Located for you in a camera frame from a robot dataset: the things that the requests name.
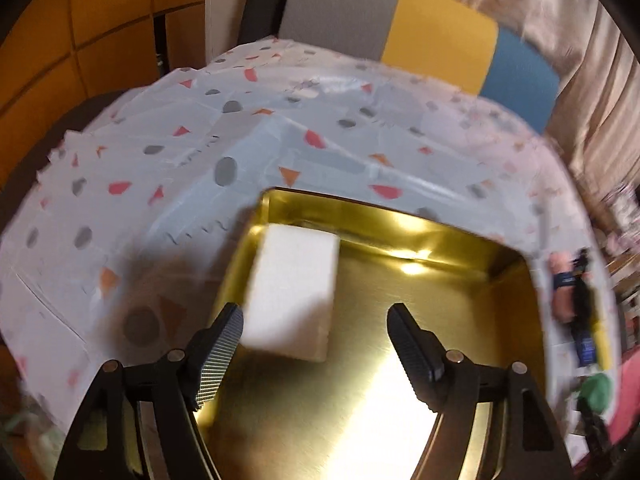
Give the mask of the white sponge block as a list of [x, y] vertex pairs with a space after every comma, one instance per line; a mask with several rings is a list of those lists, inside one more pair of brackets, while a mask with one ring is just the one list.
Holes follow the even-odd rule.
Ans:
[[264, 229], [243, 304], [243, 347], [320, 363], [332, 326], [340, 238], [271, 223]]

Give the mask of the blue tempo tissue pack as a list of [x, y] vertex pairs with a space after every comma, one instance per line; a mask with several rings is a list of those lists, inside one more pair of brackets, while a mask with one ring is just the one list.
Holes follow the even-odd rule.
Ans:
[[574, 335], [574, 343], [579, 367], [597, 364], [597, 348], [589, 330], [582, 330]]

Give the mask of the pink towel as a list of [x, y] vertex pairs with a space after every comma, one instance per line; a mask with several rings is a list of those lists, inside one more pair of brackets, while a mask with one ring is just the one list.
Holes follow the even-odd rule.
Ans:
[[568, 252], [552, 252], [548, 259], [552, 278], [552, 314], [555, 319], [568, 324], [574, 320], [574, 263]]

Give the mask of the black hair wig piece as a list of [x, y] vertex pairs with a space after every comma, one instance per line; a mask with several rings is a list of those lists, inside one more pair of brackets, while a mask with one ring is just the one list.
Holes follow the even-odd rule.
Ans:
[[587, 248], [582, 248], [573, 260], [573, 308], [574, 318], [570, 322], [570, 333], [577, 340], [590, 332], [594, 312], [594, 299], [588, 284], [590, 255]]

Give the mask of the green capped small bottle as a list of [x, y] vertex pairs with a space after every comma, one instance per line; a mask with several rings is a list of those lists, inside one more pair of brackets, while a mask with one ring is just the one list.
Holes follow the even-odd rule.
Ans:
[[612, 379], [603, 372], [579, 376], [575, 391], [578, 399], [584, 399], [595, 413], [602, 415], [612, 402]]

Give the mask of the yellow green sponge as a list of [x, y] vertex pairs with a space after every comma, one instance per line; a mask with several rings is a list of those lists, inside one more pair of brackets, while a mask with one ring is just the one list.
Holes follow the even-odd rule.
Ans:
[[592, 324], [593, 340], [596, 344], [597, 362], [602, 370], [612, 370], [614, 361], [612, 357], [611, 341], [608, 338], [605, 320], [598, 316]]

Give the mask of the gold metal tin tray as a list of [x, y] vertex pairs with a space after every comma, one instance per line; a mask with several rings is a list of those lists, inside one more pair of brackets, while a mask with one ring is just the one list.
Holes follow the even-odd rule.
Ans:
[[225, 479], [407, 479], [435, 415], [413, 393], [386, 332], [405, 304], [478, 364], [525, 363], [547, 385], [544, 330], [526, 260], [494, 240], [354, 200], [272, 188], [240, 239], [218, 302], [242, 304], [265, 228], [341, 241], [321, 363], [239, 349], [198, 424]]

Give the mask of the patterned plastic tablecloth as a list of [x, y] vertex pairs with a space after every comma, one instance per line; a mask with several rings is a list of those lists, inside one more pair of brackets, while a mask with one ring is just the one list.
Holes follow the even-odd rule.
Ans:
[[334, 194], [519, 249], [591, 247], [551, 145], [435, 79], [262, 40], [132, 90], [66, 133], [1, 239], [1, 330], [26, 391], [70, 423], [89, 368], [186, 338], [231, 231], [267, 188]]

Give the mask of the pink cushion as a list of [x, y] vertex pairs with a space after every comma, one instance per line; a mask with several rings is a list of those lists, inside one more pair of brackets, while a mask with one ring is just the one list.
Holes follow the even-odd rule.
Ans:
[[639, 348], [628, 352], [620, 368], [620, 393], [617, 410], [608, 426], [613, 444], [617, 444], [631, 432], [639, 420], [640, 408], [640, 352]]

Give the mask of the wooden cabinet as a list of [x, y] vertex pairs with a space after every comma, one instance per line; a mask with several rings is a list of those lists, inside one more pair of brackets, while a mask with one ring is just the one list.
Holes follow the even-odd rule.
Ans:
[[1, 44], [1, 177], [94, 96], [205, 63], [205, 0], [32, 0]]

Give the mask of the grey yellow blue chair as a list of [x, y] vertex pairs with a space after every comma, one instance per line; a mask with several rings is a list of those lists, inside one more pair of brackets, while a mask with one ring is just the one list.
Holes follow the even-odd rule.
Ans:
[[434, 77], [518, 114], [536, 132], [560, 78], [526, 40], [457, 0], [286, 0], [280, 37]]

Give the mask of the pink patterned curtain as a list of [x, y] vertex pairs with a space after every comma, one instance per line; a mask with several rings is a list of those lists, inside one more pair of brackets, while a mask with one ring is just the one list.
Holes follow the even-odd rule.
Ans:
[[560, 91], [546, 128], [589, 213], [639, 183], [639, 63], [599, 0], [460, 0], [514, 30], [547, 59]]

